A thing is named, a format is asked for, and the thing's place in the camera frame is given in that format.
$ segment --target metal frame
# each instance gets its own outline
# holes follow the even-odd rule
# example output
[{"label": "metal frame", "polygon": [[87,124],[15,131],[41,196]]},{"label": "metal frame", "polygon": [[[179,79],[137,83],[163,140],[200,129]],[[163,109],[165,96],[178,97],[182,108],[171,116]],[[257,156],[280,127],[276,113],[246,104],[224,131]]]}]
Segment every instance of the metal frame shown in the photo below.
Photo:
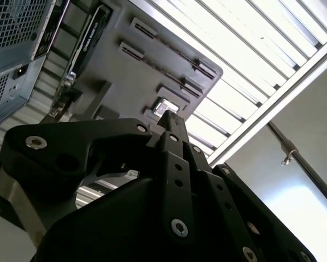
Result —
[{"label": "metal frame", "polygon": [[[176,21],[164,16],[148,3],[155,5],[152,1],[130,1],[214,62],[216,62],[216,58],[221,59],[213,50],[180,27]],[[208,157],[208,162],[212,165],[224,163],[326,69],[327,43],[272,96],[267,96],[268,100]]]}]

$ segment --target rectangular slot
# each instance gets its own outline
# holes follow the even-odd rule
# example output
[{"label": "rectangular slot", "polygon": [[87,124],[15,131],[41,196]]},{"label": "rectangular slot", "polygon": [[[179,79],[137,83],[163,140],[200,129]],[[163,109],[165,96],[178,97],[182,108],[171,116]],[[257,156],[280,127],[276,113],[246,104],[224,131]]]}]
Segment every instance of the rectangular slot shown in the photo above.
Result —
[{"label": "rectangular slot", "polygon": [[25,75],[26,72],[27,72],[27,69],[28,69],[28,65],[29,64],[15,70],[14,73],[13,73],[12,79],[15,80],[15,79],[18,79],[18,78],[22,77],[23,75]]},{"label": "rectangular slot", "polygon": [[203,74],[205,77],[211,80],[215,79],[217,73],[214,70],[203,64],[199,59],[197,59],[197,62],[195,62],[194,60],[188,58],[185,54],[177,50],[175,47],[171,46],[171,44],[167,43],[164,39],[157,36],[157,31],[155,31],[145,23],[141,22],[136,17],[133,19],[132,23],[130,24],[130,27],[136,30],[139,34],[148,37],[151,40],[155,39],[156,41],[164,45],[166,48],[179,55],[182,59],[191,64],[195,72]]},{"label": "rectangular slot", "polygon": [[200,94],[203,94],[202,88],[198,86],[197,83],[195,83],[194,81],[190,80],[190,79],[186,79],[184,78],[182,80],[184,87],[188,88],[189,90],[193,91],[196,90],[198,91]]},{"label": "rectangular slot", "polygon": [[135,59],[136,61],[141,61],[144,57],[144,54],[136,51],[136,49],[130,47],[125,42],[122,42],[118,48],[125,56]]},{"label": "rectangular slot", "polygon": [[201,60],[197,60],[197,65],[198,67],[194,68],[194,70],[198,70],[200,71],[202,74],[204,74],[205,76],[207,76],[209,79],[214,80],[214,78],[216,77],[217,73],[210,68],[209,66],[207,66],[205,63],[203,63]]},{"label": "rectangular slot", "polygon": [[138,33],[142,34],[145,37],[150,39],[154,39],[157,35],[157,31],[146,25],[145,23],[141,22],[136,17],[133,19],[132,23],[130,24],[131,28],[135,29]]}]

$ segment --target silver screw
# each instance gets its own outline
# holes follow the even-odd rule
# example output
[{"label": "silver screw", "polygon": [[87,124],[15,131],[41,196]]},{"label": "silver screw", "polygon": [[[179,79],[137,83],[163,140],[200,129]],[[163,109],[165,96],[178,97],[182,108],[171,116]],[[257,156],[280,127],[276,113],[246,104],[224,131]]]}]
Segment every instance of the silver screw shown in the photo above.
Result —
[{"label": "silver screw", "polygon": [[258,262],[255,253],[249,247],[243,247],[242,251],[248,262]]},{"label": "silver screw", "polygon": [[201,153],[201,149],[199,149],[196,146],[193,146],[192,149],[196,152],[196,153]]},{"label": "silver screw", "polygon": [[175,137],[174,135],[170,135],[169,137],[170,137],[171,140],[173,140],[174,142],[177,142],[177,141],[178,141],[178,138]]},{"label": "silver screw", "polygon": [[145,127],[141,126],[141,125],[137,125],[137,128],[141,132],[146,132],[147,131],[147,129]]},{"label": "silver screw", "polygon": [[29,136],[27,139],[25,139],[25,144],[27,147],[35,150],[44,149],[47,147],[47,141],[45,141],[44,138],[35,135]]},{"label": "silver screw", "polygon": [[306,262],[311,262],[311,259],[308,257],[308,255],[307,254],[305,254],[305,252],[300,252],[300,254],[301,254],[301,256],[304,258],[304,260],[306,261]]},{"label": "silver screw", "polygon": [[258,229],[251,222],[247,222],[247,226],[253,233],[260,235]]},{"label": "silver screw", "polygon": [[176,234],[178,237],[187,237],[188,229],[182,220],[173,219],[170,225],[174,234]]},{"label": "silver screw", "polygon": [[229,171],[229,169],[227,169],[227,168],[222,168],[222,170],[225,172],[225,174],[227,174],[227,175],[230,175],[231,173],[230,173],[230,171]]}]

